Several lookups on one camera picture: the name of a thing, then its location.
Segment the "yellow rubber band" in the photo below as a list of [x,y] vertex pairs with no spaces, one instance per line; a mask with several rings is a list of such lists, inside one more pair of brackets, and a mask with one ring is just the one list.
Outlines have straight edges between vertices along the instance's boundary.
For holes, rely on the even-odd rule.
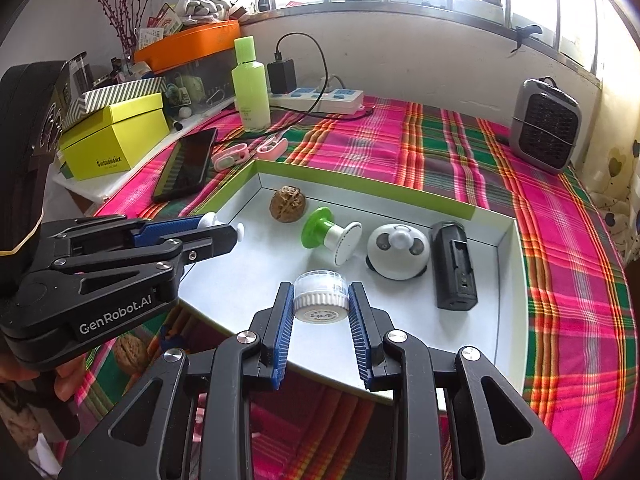
[[40,218],[38,219],[38,221],[36,222],[36,225],[34,226],[34,228],[31,230],[31,232],[26,235],[24,237],[24,240],[22,240],[19,244],[17,244],[13,249],[11,249],[10,251],[0,251],[0,256],[13,256],[15,253],[17,253],[22,246],[27,243],[30,238],[36,234],[36,231],[38,230],[38,227],[40,227],[40,224],[42,224],[42,219],[44,218],[44,209],[42,210],[42,213],[40,215]]

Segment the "striped box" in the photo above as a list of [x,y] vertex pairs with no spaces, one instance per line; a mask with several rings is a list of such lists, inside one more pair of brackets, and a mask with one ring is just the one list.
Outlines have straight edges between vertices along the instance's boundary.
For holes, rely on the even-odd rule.
[[165,90],[166,82],[164,77],[129,81],[97,90],[89,90],[71,103],[65,121],[62,124],[62,131],[66,132],[88,115],[109,105],[135,99],[136,97],[164,92]]

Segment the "pink clip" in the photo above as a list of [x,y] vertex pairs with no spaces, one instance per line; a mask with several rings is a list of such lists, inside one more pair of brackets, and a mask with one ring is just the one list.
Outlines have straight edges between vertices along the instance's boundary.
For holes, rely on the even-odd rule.
[[249,147],[245,144],[236,144],[231,148],[214,153],[211,156],[213,169],[216,171],[226,170],[232,166],[243,164],[249,160]]
[[283,138],[278,140],[277,137],[273,136],[258,147],[255,156],[256,158],[260,158],[260,160],[277,160],[287,151],[288,146],[289,142],[287,139]]

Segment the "yellow box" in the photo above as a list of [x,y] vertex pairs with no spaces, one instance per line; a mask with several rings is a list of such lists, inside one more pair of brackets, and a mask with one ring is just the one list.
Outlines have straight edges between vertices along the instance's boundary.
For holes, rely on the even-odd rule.
[[108,106],[76,124],[60,139],[69,170],[78,180],[133,168],[168,133],[162,95]]

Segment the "portable fan heater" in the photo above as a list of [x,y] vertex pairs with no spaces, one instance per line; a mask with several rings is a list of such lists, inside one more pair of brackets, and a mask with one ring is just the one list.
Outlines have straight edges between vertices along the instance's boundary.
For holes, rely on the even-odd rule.
[[549,173],[558,174],[569,164],[582,113],[569,95],[544,80],[527,79],[520,89],[511,125],[511,151]]

